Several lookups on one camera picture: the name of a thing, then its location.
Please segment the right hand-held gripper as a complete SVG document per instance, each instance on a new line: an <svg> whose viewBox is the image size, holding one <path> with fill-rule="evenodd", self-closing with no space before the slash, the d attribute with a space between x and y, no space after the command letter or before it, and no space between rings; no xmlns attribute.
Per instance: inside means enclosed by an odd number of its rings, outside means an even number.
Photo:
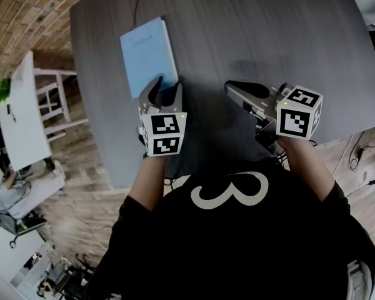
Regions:
<svg viewBox="0 0 375 300"><path fill-rule="evenodd" d="M282 152L279 137L309 140L319 124L323 95L300 85L268 89L257 82L226 81L224 91L256 116L256 141L272 154Z"/></svg>

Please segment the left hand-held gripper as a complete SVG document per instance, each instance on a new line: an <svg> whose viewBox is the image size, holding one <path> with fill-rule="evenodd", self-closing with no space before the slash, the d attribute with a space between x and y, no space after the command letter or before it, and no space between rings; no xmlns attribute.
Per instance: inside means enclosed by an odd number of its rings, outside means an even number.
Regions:
<svg viewBox="0 0 375 300"><path fill-rule="evenodd" d="M186 128L187 113L182 110L183 85L180 81L163 89L162 107L155 106L162 81L162 76L156 77L139 95L138 133L151 157L179 154Z"/></svg>

